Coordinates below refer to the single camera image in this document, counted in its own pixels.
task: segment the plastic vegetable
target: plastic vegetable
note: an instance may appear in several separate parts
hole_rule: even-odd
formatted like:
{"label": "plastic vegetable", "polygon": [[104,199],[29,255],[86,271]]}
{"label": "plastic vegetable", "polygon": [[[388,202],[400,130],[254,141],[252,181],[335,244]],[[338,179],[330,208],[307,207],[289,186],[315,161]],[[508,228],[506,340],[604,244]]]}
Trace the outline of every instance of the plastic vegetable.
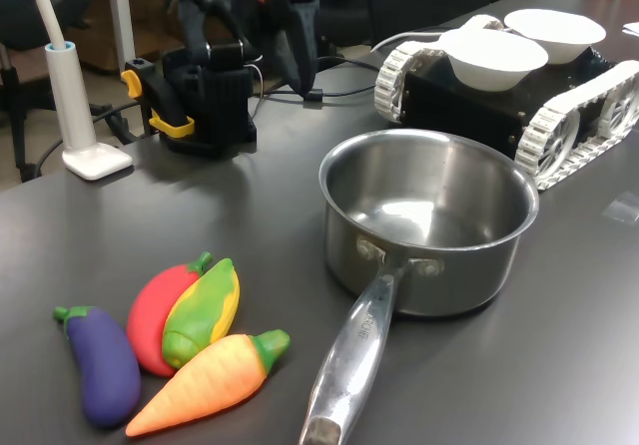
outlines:
{"label": "plastic vegetable", "polygon": [[206,417],[236,405],[262,385],[291,339],[281,330],[229,335],[178,370],[131,421],[130,437]]}
{"label": "plastic vegetable", "polygon": [[127,322],[127,335],[140,365],[156,375],[170,377],[175,369],[162,358],[162,331],[180,295],[204,273],[212,257],[204,252],[194,262],[176,265],[156,275],[136,297]]}
{"label": "plastic vegetable", "polygon": [[96,307],[56,307],[82,374],[82,409],[96,427],[124,422],[140,400],[140,367],[124,330]]}
{"label": "plastic vegetable", "polygon": [[224,337],[240,300],[240,283],[229,258],[220,260],[175,303],[164,326],[162,355],[175,368]]}

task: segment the tracked robot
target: tracked robot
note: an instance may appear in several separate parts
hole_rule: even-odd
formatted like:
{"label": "tracked robot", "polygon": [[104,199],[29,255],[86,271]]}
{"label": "tracked robot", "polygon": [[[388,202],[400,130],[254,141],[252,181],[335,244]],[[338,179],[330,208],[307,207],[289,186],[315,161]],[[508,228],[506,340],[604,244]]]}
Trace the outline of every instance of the tracked robot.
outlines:
{"label": "tracked robot", "polygon": [[[504,25],[479,15],[462,28]],[[394,49],[375,84],[379,113],[497,149],[541,191],[621,142],[639,118],[638,61],[612,64],[588,48],[569,64],[534,71],[511,91],[485,93],[459,83],[446,56],[441,41],[406,41]]]}

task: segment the white lamp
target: white lamp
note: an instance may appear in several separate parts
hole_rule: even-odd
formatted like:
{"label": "white lamp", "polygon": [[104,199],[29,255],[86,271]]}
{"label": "white lamp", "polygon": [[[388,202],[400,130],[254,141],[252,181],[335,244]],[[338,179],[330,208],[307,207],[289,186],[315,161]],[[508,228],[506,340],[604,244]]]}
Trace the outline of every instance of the white lamp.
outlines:
{"label": "white lamp", "polygon": [[51,0],[36,0],[51,43],[45,47],[53,99],[64,142],[62,161],[78,176],[95,181],[133,164],[126,153],[96,142],[75,44],[65,41]]}

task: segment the stainless steel saucepan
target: stainless steel saucepan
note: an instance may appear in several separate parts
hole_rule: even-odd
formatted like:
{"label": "stainless steel saucepan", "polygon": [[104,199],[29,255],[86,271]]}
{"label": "stainless steel saucepan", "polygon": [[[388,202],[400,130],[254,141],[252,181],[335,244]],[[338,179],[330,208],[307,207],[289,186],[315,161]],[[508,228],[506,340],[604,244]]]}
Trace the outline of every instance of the stainless steel saucepan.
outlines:
{"label": "stainless steel saucepan", "polygon": [[393,310],[437,317],[490,300],[539,196],[500,153],[419,130],[340,144],[319,182],[328,268],[360,296],[321,366],[300,444],[340,445],[373,382]]}

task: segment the toy carrot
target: toy carrot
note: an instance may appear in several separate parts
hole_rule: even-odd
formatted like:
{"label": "toy carrot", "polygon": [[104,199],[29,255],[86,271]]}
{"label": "toy carrot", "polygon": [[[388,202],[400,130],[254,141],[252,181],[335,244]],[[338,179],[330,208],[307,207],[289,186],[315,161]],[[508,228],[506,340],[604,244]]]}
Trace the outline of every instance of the toy carrot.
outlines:
{"label": "toy carrot", "polygon": [[291,339],[281,330],[228,335],[182,367],[127,427],[134,437],[206,417],[253,395]]}

